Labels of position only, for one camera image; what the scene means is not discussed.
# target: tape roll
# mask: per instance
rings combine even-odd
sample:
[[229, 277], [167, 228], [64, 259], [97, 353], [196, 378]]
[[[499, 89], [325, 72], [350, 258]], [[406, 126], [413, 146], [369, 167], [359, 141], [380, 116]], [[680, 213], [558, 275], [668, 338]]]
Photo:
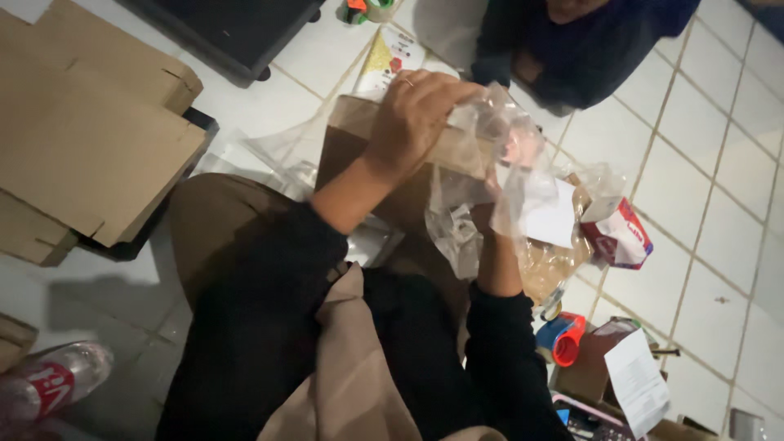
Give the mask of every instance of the tape roll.
[[365, 4], [368, 7], [365, 16], [373, 23], [392, 20], [394, 0], [365, 0]]

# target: person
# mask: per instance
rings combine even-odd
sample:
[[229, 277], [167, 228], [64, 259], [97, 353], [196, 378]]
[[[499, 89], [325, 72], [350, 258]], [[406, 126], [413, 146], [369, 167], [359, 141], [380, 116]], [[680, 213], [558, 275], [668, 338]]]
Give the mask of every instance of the person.
[[514, 75], [553, 113], [612, 95], [661, 37], [677, 37], [699, 0], [489, 0], [474, 81]]
[[[194, 317], [157, 439], [572, 439], [492, 205], [474, 211], [485, 245], [465, 369], [430, 279], [343, 262], [347, 235], [421, 167], [455, 104], [483, 90], [402, 71], [365, 152], [307, 202], [219, 174], [176, 189], [172, 241]], [[411, 254], [435, 261], [433, 250]]]

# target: printed label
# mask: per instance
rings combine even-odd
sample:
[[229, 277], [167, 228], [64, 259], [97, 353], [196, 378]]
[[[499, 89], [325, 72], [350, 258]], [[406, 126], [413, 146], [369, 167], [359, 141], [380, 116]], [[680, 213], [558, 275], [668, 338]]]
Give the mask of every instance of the printed label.
[[36, 366], [35, 371], [27, 372], [26, 379], [41, 397], [37, 418], [42, 418], [67, 404], [74, 390], [73, 373], [57, 363], [41, 363]]

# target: white tile floor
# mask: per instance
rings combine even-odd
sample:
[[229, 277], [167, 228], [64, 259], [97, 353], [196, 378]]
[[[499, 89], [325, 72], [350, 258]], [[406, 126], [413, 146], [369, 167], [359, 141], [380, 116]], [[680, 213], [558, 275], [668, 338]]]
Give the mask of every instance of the white tile floor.
[[[261, 137], [314, 116], [323, 124], [376, 29], [338, 23], [341, 0], [327, 0], [321, 20], [276, 58], [272, 79], [239, 89], [113, 1], [77, 1], [192, 66], [205, 83], [194, 106], [223, 128], [208, 158], [261, 180], [270, 170], [229, 142], [234, 130]], [[397, 26], [468, 68], [485, 0], [398, 1]], [[589, 111], [557, 118], [522, 89], [511, 94], [543, 126], [555, 164], [609, 162], [626, 174], [624, 194], [655, 244], [639, 272], [581, 268], [566, 309], [596, 324], [633, 316], [683, 349], [662, 363], [671, 417], [719, 432], [728, 406], [739, 406], [768, 420], [769, 439], [784, 439], [784, 46], [733, 0], [703, 0], [682, 36], [661, 41]], [[297, 155], [318, 159], [314, 136]], [[107, 385], [67, 418], [106, 439], [151, 439], [191, 320], [165, 227], [133, 262], [75, 250], [60, 268], [40, 269], [0, 257], [0, 280], [0, 311], [42, 330], [36, 348], [98, 337], [117, 352]]]

